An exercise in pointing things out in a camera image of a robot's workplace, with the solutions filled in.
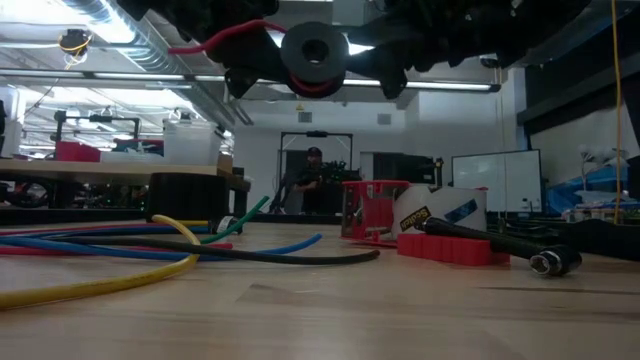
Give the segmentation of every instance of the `green cable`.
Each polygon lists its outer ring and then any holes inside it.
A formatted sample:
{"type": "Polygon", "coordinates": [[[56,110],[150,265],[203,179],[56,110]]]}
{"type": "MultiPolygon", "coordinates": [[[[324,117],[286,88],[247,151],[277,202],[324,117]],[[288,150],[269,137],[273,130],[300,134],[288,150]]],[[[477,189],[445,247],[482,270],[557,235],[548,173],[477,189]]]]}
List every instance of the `green cable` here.
{"type": "Polygon", "coordinates": [[[258,201],[256,206],[254,206],[253,209],[251,209],[247,213],[247,215],[245,215],[241,219],[239,219],[237,223],[233,224],[232,226],[229,226],[227,228],[227,230],[225,230],[225,231],[223,231],[223,232],[221,232],[219,234],[216,234],[216,235],[209,236],[207,238],[201,239],[200,243],[202,243],[202,244],[210,244],[210,243],[212,243],[214,241],[218,241],[218,240],[220,240],[222,238],[225,238],[225,237],[231,235],[234,231],[240,229],[240,227],[242,225],[244,225],[244,223],[246,223],[247,221],[251,220],[251,218],[254,217],[258,213],[258,211],[260,211],[260,209],[264,206],[264,204],[267,201],[269,201],[269,197],[268,196],[263,197],[262,200],[258,201]]]}

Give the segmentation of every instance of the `workbench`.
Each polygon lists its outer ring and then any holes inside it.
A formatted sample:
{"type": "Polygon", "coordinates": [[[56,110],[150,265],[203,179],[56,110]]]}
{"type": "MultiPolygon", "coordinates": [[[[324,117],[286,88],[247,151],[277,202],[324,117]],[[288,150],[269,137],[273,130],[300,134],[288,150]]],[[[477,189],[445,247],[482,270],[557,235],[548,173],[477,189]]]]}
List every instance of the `workbench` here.
{"type": "MultiPolygon", "coordinates": [[[[366,251],[339,227],[250,223],[236,249],[292,244],[301,255],[366,251]]],[[[526,261],[463,267],[401,257],[304,267],[198,263],[180,276],[94,298],[0,314],[3,360],[487,359],[640,356],[640,264],[585,255],[545,279],[526,261]]],[[[133,274],[163,262],[0,258],[2,291],[133,274]]]]}
{"type": "MultiPolygon", "coordinates": [[[[3,176],[7,175],[21,175],[54,181],[56,184],[56,194],[54,194],[50,205],[50,207],[54,209],[63,207],[62,202],[58,201],[59,196],[56,195],[59,192],[66,191],[65,188],[69,183],[147,185],[153,173],[205,174],[224,177],[229,184],[229,189],[235,193],[233,213],[242,216],[247,212],[247,193],[251,189],[251,183],[245,181],[242,177],[233,175],[215,166],[0,160],[0,180],[3,180],[3,176]]],[[[18,210],[15,216],[6,212],[13,210],[0,211],[2,211],[1,216],[4,217],[4,219],[0,221],[0,224],[11,224],[10,218],[16,220],[21,218],[25,210],[18,210]]],[[[133,210],[107,211],[105,214],[115,214],[118,212],[129,214],[132,211],[133,210]]]]}

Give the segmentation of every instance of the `cap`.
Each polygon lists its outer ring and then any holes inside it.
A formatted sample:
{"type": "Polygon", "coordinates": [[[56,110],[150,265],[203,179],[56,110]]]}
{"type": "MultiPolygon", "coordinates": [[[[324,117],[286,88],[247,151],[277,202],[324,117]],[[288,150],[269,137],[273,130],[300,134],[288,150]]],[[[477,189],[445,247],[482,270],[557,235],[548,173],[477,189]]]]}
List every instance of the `cap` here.
{"type": "Polygon", "coordinates": [[[307,156],[322,156],[322,150],[312,146],[307,150],[307,156]]]}

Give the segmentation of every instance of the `man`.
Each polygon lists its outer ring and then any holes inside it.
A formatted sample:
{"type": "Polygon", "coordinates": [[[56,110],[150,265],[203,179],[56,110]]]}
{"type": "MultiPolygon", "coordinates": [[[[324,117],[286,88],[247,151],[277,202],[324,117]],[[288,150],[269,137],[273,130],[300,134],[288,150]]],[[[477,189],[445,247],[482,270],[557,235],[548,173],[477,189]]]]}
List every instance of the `man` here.
{"type": "Polygon", "coordinates": [[[320,191],[322,185],[322,151],[317,147],[307,150],[307,167],[298,174],[298,180],[293,191],[304,193],[302,211],[305,213],[317,213],[322,206],[323,194],[320,191]]]}

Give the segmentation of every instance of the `red 3d printed part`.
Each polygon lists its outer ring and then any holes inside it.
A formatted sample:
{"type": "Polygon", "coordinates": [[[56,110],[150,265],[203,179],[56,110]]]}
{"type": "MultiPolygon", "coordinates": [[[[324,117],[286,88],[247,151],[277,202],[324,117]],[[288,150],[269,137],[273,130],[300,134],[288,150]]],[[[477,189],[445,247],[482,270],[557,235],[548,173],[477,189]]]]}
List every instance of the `red 3d printed part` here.
{"type": "Polygon", "coordinates": [[[358,243],[395,247],[391,234],[393,202],[407,181],[347,181],[344,186],[342,237],[358,243]]]}
{"type": "Polygon", "coordinates": [[[467,266],[509,263],[509,254],[494,253],[489,241],[429,234],[398,235],[398,254],[467,266]]]}

